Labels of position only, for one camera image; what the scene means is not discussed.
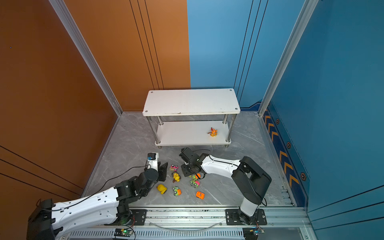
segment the metal post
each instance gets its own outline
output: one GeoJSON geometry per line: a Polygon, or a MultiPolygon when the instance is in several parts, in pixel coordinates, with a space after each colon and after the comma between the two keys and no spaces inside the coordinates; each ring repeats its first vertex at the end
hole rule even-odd
{"type": "Polygon", "coordinates": [[[153,128],[152,124],[151,124],[151,117],[147,116],[147,120],[149,122],[149,125],[151,126],[151,129],[152,129],[152,132],[153,132],[153,136],[155,137],[156,144],[160,144],[159,137],[157,136],[157,133],[156,133],[155,129],[153,128]]]}
{"type": "Polygon", "coordinates": [[[236,116],[237,114],[232,115],[231,126],[229,127],[228,136],[227,136],[227,139],[225,140],[226,142],[231,142],[231,132],[232,132],[233,124],[235,123],[236,116]]]}
{"type": "Polygon", "coordinates": [[[163,123],[163,121],[161,120],[161,117],[160,117],[160,116],[157,116],[157,119],[159,120],[159,124],[160,124],[160,126],[162,126],[164,123],[163,123]]]}
{"type": "Polygon", "coordinates": [[[223,124],[227,124],[228,114],[224,115],[223,124]]]}

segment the toy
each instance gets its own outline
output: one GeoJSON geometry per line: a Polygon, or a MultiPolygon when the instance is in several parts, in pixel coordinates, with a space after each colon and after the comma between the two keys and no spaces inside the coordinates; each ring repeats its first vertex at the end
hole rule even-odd
{"type": "Polygon", "coordinates": [[[192,180],[191,181],[191,186],[193,186],[194,188],[200,186],[200,182],[198,180],[192,180]]]}
{"type": "Polygon", "coordinates": [[[208,134],[211,134],[211,137],[216,137],[217,130],[215,130],[214,128],[211,127],[211,131],[208,134]]]}
{"type": "Polygon", "coordinates": [[[159,190],[159,192],[160,192],[161,194],[164,194],[164,193],[167,191],[167,188],[166,188],[164,185],[162,185],[162,184],[159,184],[159,185],[157,186],[157,189],[159,190]]]}
{"type": "Polygon", "coordinates": [[[205,196],[205,194],[202,193],[202,192],[197,192],[197,193],[196,193],[196,197],[198,197],[198,198],[200,198],[200,199],[204,199],[204,196],[205,196]]]}
{"type": "Polygon", "coordinates": [[[173,171],[173,172],[176,172],[178,170],[178,166],[177,165],[173,165],[169,168],[169,170],[173,171]]]}
{"type": "Polygon", "coordinates": [[[172,189],[173,189],[173,195],[175,195],[175,196],[179,196],[179,195],[181,195],[181,190],[180,190],[180,188],[178,188],[178,187],[173,187],[172,189]]]}
{"type": "Polygon", "coordinates": [[[189,177],[192,177],[193,180],[197,180],[197,179],[200,179],[201,175],[200,173],[198,173],[198,174],[191,175],[189,177]]]}
{"type": "Polygon", "coordinates": [[[173,182],[179,182],[180,181],[180,175],[177,172],[174,172],[172,174],[173,176],[173,182]]]}

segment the yellow toy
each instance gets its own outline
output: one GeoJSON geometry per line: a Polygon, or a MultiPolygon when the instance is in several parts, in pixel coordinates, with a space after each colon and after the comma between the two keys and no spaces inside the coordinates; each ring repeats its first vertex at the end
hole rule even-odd
{"type": "Polygon", "coordinates": [[[161,194],[163,194],[163,193],[165,193],[167,191],[167,188],[164,185],[162,185],[162,184],[159,184],[157,186],[157,189],[160,191],[161,194]]]}
{"type": "Polygon", "coordinates": [[[216,137],[217,130],[215,130],[214,128],[211,127],[211,131],[208,134],[211,134],[211,137],[216,137]]]}
{"type": "Polygon", "coordinates": [[[177,172],[174,172],[172,174],[173,176],[173,182],[179,182],[180,181],[180,175],[177,172]]]}

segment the orange chevron arrow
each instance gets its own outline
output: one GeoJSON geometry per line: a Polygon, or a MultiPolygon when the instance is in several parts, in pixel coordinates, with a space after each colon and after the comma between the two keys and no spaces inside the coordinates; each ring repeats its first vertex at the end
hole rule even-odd
{"type": "Polygon", "coordinates": [[[266,125],[266,119],[267,119],[267,118],[270,119],[271,117],[270,117],[270,116],[265,116],[265,125],[266,125]]]}
{"type": "Polygon", "coordinates": [[[268,132],[270,132],[271,126],[274,127],[272,123],[268,123],[268,132]]]}
{"type": "Polygon", "coordinates": [[[284,173],[287,174],[287,167],[293,170],[293,167],[289,165],[287,162],[284,163],[284,173]]]}
{"type": "Polygon", "coordinates": [[[294,177],[292,176],[291,174],[289,175],[289,186],[292,188],[292,180],[294,180],[295,182],[297,182],[297,184],[300,184],[299,181],[294,177]]]}
{"type": "Polygon", "coordinates": [[[274,135],[279,136],[279,135],[277,134],[277,132],[272,131],[272,142],[273,142],[273,136],[274,136],[274,135]]]}
{"type": "Polygon", "coordinates": [[[280,151],[280,162],[281,162],[281,156],[282,156],[282,155],[288,157],[287,154],[286,154],[285,152],[280,151]]]}

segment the brown wall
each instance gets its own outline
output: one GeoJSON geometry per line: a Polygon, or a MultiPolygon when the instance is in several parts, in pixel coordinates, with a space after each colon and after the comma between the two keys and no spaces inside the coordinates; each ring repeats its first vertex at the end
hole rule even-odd
{"type": "Polygon", "coordinates": [[[190,88],[186,0],[65,0],[124,111],[190,88]]]}
{"type": "Polygon", "coordinates": [[[25,239],[38,199],[80,197],[117,116],[48,0],[3,1],[0,29],[0,238],[25,239]]]}

